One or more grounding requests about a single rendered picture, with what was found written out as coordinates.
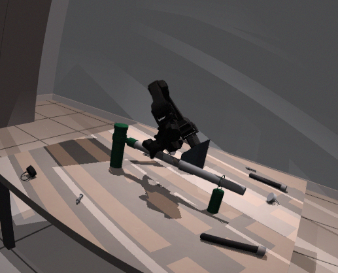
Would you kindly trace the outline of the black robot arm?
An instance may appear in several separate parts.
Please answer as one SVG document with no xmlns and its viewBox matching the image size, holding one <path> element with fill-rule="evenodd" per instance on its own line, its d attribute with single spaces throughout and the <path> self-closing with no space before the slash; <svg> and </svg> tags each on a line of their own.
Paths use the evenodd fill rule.
<svg viewBox="0 0 338 273">
<path fill-rule="evenodd" d="M 164 80 L 156 80 L 149 84 L 148 90 L 153 100 L 151 113 L 158 126 L 165 129 L 166 137 L 162 143 L 165 142 L 169 152 L 181 149 L 185 139 L 188 141 L 190 149 L 201 143 L 196 135 L 199 132 L 198 128 L 192 121 L 181 114 L 169 96 L 166 82 Z M 159 119 L 164 116 L 165 118 L 159 122 Z M 182 140 L 179 140 L 180 137 L 182 137 Z"/>
</svg>

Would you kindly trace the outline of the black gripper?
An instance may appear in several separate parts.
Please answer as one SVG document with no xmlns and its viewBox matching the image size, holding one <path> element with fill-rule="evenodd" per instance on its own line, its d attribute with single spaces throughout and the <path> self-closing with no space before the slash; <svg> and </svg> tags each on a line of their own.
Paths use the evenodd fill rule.
<svg viewBox="0 0 338 273">
<path fill-rule="evenodd" d="M 157 135 L 154 135 L 155 140 L 147 139 L 144 140 L 142 146 L 150 152 L 150 158 L 153 159 L 157 152 L 162 152 L 167 148 L 165 142 L 163 142 L 165 136 L 165 129 L 158 127 Z"/>
</svg>

